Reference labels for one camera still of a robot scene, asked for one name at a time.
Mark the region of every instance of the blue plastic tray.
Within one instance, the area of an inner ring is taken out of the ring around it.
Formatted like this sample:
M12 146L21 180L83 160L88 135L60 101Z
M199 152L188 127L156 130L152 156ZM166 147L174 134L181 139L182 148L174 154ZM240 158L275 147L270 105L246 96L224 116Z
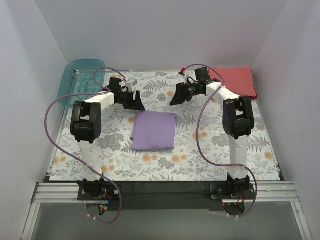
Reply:
M105 67L105 63L98 59L83 59L71 62L66 66L60 85L58 98L69 94L98 93L101 88L94 81L94 73L97 69ZM100 85L105 81L105 71L101 70L95 78ZM67 97L59 102L72 108L75 101L84 101L92 96Z

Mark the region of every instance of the red cloth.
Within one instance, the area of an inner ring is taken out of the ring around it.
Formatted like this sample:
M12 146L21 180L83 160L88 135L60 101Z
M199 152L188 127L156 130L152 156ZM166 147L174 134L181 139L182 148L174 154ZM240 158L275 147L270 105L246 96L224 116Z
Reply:
M252 77L252 68L246 67L234 67L234 68L217 68L216 70L225 79L225 86L231 92L239 96L249 96L251 99L257 99L258 95L254 85L254 79ZM212 70L209 69L209 75L211 79L218 79L220 77Z

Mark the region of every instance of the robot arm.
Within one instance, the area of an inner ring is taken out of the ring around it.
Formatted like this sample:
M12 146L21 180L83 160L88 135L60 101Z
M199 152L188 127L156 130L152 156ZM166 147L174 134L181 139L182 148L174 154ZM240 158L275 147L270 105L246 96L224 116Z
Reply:
M211 96L221 83L213 82L206 86L206 95ZM223 128L228 135L230 164L247 165L248 139L254 127L251 100L220 88L213 99L223 107ZM240 166L230 167L228 174L233 180L245 179L248 171Z
M140 92L131 91L132 85L135 85L134 82L128 82L127 91L123 91L121 81L121 79L112 77L108 86L111 92L102 91L101 95L85 101L75 101L73 104L70 132L78 142L82 159L100 174L102 174L102 170L98 162L97 138L100 137L102 131L101 112L113 104L121 104L125 109L145 110ZM100 177L89 169L85 169L83 178L94 181Z
M206 67L195 70L196 83L185 81L176 85L175 95L170 106L191 101L193 96L204 94L211 96L221 83L211 79ZM248 138L255 126L251 99L239 96L221 87L213 97L223 108L223 129L228 135L230 145L230 164L247 165ZM230 192L238 193L249 189L248 171L240 166L230 167L227 181Z

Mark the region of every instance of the white wall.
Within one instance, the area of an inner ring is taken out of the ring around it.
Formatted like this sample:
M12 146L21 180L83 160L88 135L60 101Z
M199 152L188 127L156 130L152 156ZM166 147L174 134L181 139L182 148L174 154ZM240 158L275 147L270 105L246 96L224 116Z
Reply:
M68 62L251 66L287 0L35 0Z
M320 239L320 1L288 0L253 65L280 168Z
M0 0L0 33L0 239L18 240L52 154L44 114L67 62L33 0ZM53 136L61 116L57 105Z

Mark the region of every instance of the purple cloth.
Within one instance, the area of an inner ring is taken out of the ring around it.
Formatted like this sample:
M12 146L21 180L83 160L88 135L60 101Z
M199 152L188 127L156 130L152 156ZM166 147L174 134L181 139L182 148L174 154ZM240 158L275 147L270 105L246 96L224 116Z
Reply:
M132 150L174 149L177 116L175 113L140 111L135 116L130 137Z

